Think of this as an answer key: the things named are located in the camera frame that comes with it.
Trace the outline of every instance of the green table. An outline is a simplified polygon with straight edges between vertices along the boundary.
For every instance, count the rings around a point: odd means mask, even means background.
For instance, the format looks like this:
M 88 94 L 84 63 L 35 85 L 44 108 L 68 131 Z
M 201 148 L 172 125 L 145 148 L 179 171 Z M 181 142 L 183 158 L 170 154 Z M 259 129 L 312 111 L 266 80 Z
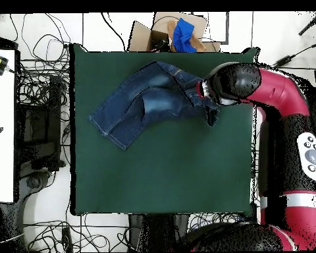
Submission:
M 205 76 L 221 63 L 252 63 L 256 53 L 88 53 L 71 45 L 74 213 L 250 214 L 252 106 L 224 107 L 214 127 L 203 119 L 155 123 L 125 152 L 100 135 L 88 115 L 152 61 Z

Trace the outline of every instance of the cable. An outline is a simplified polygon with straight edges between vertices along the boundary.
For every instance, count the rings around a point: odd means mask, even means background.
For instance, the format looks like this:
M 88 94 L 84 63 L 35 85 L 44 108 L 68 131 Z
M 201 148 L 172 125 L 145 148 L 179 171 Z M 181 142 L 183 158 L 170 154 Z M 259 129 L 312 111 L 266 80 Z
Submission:
M 310 47 L 305 48 L 302 51 L 299 51 L 298 53 L 294 54 L 294 55 L 287 55 L 281 59 L 279 59 L 276 63 L 273 64 L 274 68 L 279 68 L 281 66 L 284 66 L 285 64 L 288 64 L 294 57 L 296 57 L 297 55 L 299 55 L 300 53 L 303 53 L 304 51 L 314 48 L 316 47 L 316 43 L 314 43 L 313 45 L 311 45 Z
M 9 18 L 11 19 L 11 22 L 12 22 L 14 29 L 15 29 L 15 33 L 16 33 L 16 38 L 14 40 L 14 42 L 15 42 L 18 39 L 18 30 L 16 29 L 16 26 L 15 26 L 14 21 L 12 19 L 12 14 L 9 14 Z
M 8 240 L 3 240 L 2 242 L 0 242 L 0 244 L 3 244 L 3 243 L 6 243 L 6 242 L 9 242 L 9 241 L 11 241 L 11 240 L 15 240 L 15 239 L 17 239 L 17 238 L 20 238 L 20 237 L 21 237 L 21 236 L 23 236 L 23 235 L 24 235 L 24 233 L 19 234 L 18 236 L 13 237 L 13 238 L 10 238 L 10 239 L 8 239 Z
M 123 49 L 126 52 L 125 44 L 124 44 L 124 41 L 123 41 L 122 37 L 120 37 L 119 34 L 116 32 L 116 30 L 113 29 L 113 27 L 107 22 L 107 20 L 105 19 L 103 13 L 101 13 L 101 15 L 102 15 L 103 20 L 105 21 L 105 23 L 108 25 L 108 27 L 110 27 L 110 29 L 120 38 L 120 40 L 122 41 L 122 44 L 123 44 Z

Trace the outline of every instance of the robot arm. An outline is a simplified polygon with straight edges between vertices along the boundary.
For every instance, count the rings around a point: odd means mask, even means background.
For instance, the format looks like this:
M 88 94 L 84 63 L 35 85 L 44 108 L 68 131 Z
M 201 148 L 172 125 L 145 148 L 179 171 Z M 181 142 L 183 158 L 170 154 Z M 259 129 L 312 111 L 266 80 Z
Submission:
M 213 70 L 197 88 L 201 96 L 213 98 L 221 105 L 263 104 L 280 114 L 275 132 L 275 175 L 267 191 L 260 194 L 261 226 L 238 226 L 224 235 L 215 234 L 214 238 L 209 234 L 199 250 L 217 251 L 222 246 L 213 240 L 219 239 L 240 239 L 244 248 L 316 249 L 316 137 L 310 128 L 305 97 L 296 83 L 254 64 L 228 63 Z M 250 230 L 258 236 L 255 240 L 243 237 Z M 280 246 L 265 246 L 272 237 Z

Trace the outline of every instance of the denim fabric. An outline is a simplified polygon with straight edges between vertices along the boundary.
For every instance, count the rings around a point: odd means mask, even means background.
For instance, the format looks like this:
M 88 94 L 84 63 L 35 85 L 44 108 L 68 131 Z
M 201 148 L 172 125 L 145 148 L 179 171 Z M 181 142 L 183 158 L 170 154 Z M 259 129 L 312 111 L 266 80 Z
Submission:
M 126 150 L 150 124 L 166 119 L 203 117 L 217 120 L 218 105 L 201 98 L 197 82 L 203 80 L 177 67 L 155 61 L 129 76 L 89 116 L 102 135 Z

